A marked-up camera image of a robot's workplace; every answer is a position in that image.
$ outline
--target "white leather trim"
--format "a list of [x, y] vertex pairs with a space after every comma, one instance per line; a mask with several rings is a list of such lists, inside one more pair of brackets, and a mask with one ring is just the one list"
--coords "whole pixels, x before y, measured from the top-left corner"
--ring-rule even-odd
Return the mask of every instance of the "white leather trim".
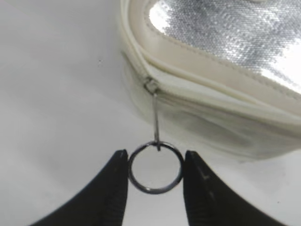
[[143, 70], [139, 72], [139, 74], [143, 77], [151, 76], [154, 79], [159, 81], [160, 87], [164, 87], [164, 89], [168, 89], [170, 93], [180, 94], [183, 97], [187, 97], [192, 101], [196, 101], [202, 104], [207, 104], [210, 106], [215, 106], [220, 109], [226, 109], [227, 111], [236, 112], [240, 115], [247, 116], [253, 119], [261, 120], [264, 122], [271, 123], [273, 125], [280, 126], [282, 128], [289, 129], [293, 132], [299, 133], [301, 131], [301, 120], [299, 117], [295, 115], [291, 115], [288, 112], [282, 111], [280, 109], [276, 109], [274, 107], [267, 106], [265, 104], [251, 104], [244, 102], [242, 104], [241, 101], [225, 101], [225, 99], [220, 97], [212, 97], [207, 98], [208, 96], [204, 95], [201, 90], [203, 90], [204, 86], [200, 86], [199, 90], [188, 90], [188, 89], [180, 89], [181, 85], [186, 82], [179, 77], [170, 76], [168, 79], [164, 79], [160, 75], [155, 75], [151, 72], [149, 64], [146, 62], [144, 56], [146, 55], [145, 51], [141, 48], [141, 46], [137, 43], [135, 36], [131, 30], [128, 18], [130, 10], [131, 0], [121, 0], [121, 36], [122, 39], [126, 41], [127, 45], [130, 44], [132, 51], [128, 51], [128, 57], [134, 60], [135, 65], [137, 65], [136, 61], [143, 66]]
[[[154, 2], [131, 0], [129, 6], [130, 28], [145, 50], [142, 51], [144, 57], [151, 64], [235, 98], [301, 116], [301, 100], [294, 92], [230, 62], [163, 36], [152, 28], [150, 22], [147, 23], [145, 12]], [[188, 72], [189, 76], [185, 76], [183, 71]]]

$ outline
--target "metal pull tab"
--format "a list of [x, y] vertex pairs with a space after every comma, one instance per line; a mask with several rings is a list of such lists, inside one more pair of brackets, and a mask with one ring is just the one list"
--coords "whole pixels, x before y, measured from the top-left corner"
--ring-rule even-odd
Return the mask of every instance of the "metal pull tab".
[[152, 95], [152, 105], [154, 111], [154, 131], [155, 131], [155, 142], [157, 145], [157, 150], [161, 151], [160, 145], [160, 131], [159, 131], [159, 117], [158, 117], [158, 95], [154, 93]]

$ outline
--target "cosmetic bag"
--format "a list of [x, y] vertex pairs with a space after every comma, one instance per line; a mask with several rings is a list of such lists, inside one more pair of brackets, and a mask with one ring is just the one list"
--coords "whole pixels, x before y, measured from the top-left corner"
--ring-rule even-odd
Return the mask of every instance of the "cosmetic bag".
[[301, 2], [121, 0], [125, 81], [188, 148], [263, 159], [301, 148]]

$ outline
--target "zipper slider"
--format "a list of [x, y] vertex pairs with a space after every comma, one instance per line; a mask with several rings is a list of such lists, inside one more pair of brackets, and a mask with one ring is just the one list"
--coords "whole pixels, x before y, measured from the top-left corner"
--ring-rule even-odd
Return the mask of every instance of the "zipper slider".
[[157, 91], [159, 90], [157, 82], [151, 77], [147, 77], [145, 79], [143, 87], [152, 95], [157, 93]]

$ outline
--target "seam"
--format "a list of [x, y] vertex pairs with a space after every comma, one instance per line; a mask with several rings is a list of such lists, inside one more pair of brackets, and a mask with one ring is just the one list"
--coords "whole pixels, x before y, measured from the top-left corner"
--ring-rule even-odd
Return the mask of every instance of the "seam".
[[232, 69], [233, 71], [239, 72], [241, 75], [243, 75], [243, 76], [245, 76], [245, 77], [247, 77], [247, 78], [250, 78], [250, 79], [256, 81], [257, 83], [259, 83], [259, 84], [261, 84], [261, 85], [263, 85], [263, 86], [265, 86], [265, 87], [267, 87], [267, 88], [271, 88], [271, 89], [275, 90], [276, 92], [278, 92], [278, 93], [284, 95], [285, 97], [291, 98], [291, 99], [293, 99], [293, 100], [295, 100], [295, 101], [298, 101], [298, 102], [301, 101], [301, 97], [296, 96], [296, 95], [294, 95], [294, 94], [292, 94], [292, 93], [288, 93], [287, 91], [284, 91], [284, 90], [282, 90], [280, 87], [277, 87], [277, 86], [275, 86], [275, 85], [273, 85], [273, 84], [270, 84], [270, 83], [268, 83], [267, 81], [263, 81], [262, 78], [258, 78], [258, 77], [256, 77], [256, 75], [254, 75], [254, 74], [246, 73], [246, 72], [244, 72], [244, 71], [242, 71], [242, 70], [239, 70], [239, 69], [235, 68], [234, 66], [229, 65], [227, 62], [223, 62], [222, 60], [215, 59], [213, 56], [209, 55], [208, 53], [201, 53], [201, 52], [199, 52], [199, 51], [197, 51], [197, 50], [191, 48], [190, 46], [186, 46], [186, 45], [180, 44], [180, 43], [178, 43], [176, 40], [173, 40], [173, 39], [171, 39], [170, 37], [167, 37], [167, 36], [161, 34], [161, 33], [160, 33], [160, 32], [159, 32], [159, 31], [151, 24], [151, 22], [150, 22], [150, 20], [149, 20], [149, 18], [148, 18], [148, 12], [147, 12], [147, 11], [148, 11], [148, 9], [151, 7], [151, 5], [154, 4], [155, 2], [157, 2], [157, 0], [150, 0], [150, 1], [148, 1], [148, 4], [146, 4], [145, 9], [144, 9], [144, 12], [143, 12], [143, 19], [144, 19], [144, 21], [145, 21], [147, 27], [148, 27], [153, 33], [159, 35], [159, 36], [160, 36], [161, 38], [163, 38], [164, 40], [166, 40], [166, 41], [168, 41], [168, 42], [170, 42], [170, 43], [172, 43], [172, 44], [174, 44], [174, 45], [176, 45], [176, 46], [179, 46], [180, 48], [183, 48], [183, 49], [185, 49], [185, 50], [187, 50], [187, 51], [189, 51], [189, 52], [192, 52], [192, 53], [194, 53], [194, 54], [197, 54], [197, 55], [199, 55], [199, 56], [205, 57], [205, 58], [207, 58], [207, 59], [209, 59], [209, 60], [211, 60], [211, 61], [214, 61], [214, 62], [216, 62], [216, 63], [218, 63], [218, 64], [220, 64], [220, 65], [222, 65], [222, 66], [225, 66], [225, 67], [227, 67], [227, 68], [230, 68], [230, 69]]

